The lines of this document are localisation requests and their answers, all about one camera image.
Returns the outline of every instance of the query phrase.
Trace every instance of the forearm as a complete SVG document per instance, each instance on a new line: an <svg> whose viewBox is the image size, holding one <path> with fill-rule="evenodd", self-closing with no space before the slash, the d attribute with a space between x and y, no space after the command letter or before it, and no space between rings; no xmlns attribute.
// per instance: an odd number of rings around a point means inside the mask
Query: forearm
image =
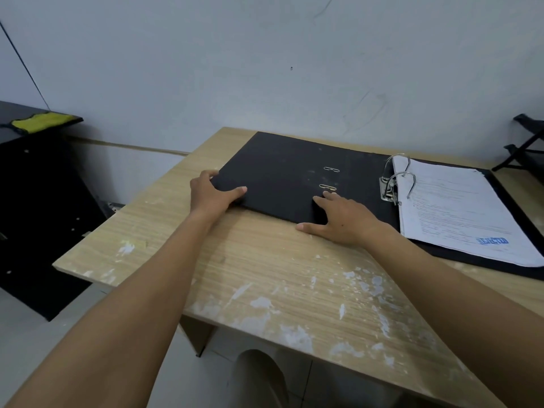
<svg viewBox="0 0 544 408"><path fill-rule="evenodd" d="M445 265L388 225L361 242L444 343L508 407L541 404L543 318Z"/></svg>
<svg viewBox="0 0 544 408"><path fill-rule="evenodd" d="M68 332L7 406L145 406L209 226L187 217Z"/></svg>

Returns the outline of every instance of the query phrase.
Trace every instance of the blue stamp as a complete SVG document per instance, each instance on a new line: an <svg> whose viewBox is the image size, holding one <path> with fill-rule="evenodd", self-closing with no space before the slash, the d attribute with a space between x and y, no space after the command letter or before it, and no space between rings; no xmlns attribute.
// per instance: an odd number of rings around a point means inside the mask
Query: blue stamp
<svg viewBox="0 0 544 408"><path fill-rule="evenodd" d="M504 238L476 238L480 245L505 245L508 241Z"/></svg>

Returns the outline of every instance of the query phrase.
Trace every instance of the desk surface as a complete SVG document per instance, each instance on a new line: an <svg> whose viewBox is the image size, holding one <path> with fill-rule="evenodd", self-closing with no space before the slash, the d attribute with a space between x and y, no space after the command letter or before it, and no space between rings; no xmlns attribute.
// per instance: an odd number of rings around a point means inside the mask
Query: desk surface
<svg viewBox="0 0 544 408"><path fill-rule="evenodd" d="M117 286L148 260L189 212L189 180L220 169L255 131L223 128L54 265ZM394 154L347 143L339 147ZM455 157L412 157L489 167ZM544 188L527 172L497 177L544 231ZM540 315L544 282L447 262ZM241 330L364 375L459 406L503 406L460 363L363 250L231 209L205 241L185 314Z"/></svg>

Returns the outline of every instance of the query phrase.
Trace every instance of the hand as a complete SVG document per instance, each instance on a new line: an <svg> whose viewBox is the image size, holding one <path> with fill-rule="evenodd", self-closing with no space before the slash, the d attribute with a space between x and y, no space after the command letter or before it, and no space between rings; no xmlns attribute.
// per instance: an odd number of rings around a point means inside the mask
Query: hand
<svg viewBox="0 0 544 408"><path fill-rule="evenodd" d="M199 177L191 179L191 214L204 217L214 224L227 210L228 206L247 191L246 186L221 192L209 180L217 176L217 170L203 170Z"/></svg>
<svg viewBox="0 0 544 408"><path fill-rule="evenodd" d="M296 229L347 245L363 245L366 236L379 232L385 223L379 221L366 206L341 197L336 193L323 192L323 197L313 200L327 213L326 225L299 223Z"/></svg>

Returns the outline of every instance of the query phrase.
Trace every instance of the white wall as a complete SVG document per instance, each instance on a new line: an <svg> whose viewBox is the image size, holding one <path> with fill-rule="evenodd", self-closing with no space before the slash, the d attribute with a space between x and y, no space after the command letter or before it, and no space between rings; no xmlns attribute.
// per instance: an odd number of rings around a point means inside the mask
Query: white wall
<svg viewBox="0 0 544 408"><path fill-rule="evenodd" d="M107 202L130 203L183 156L98 144L72 143L81 177L89 190Z"/></svg>
<svg viewBox="0 0 544 408"><path fill-rule="evenodd" d="M544 118L544 0L2 0L51 109L191 151L221 126L502 158Z"/></svg>
<svg viewBox="0 0 544 408"><path fill-rule="evenodd" d="M47 105L1 27L0 101L47 109Z"/></svg>

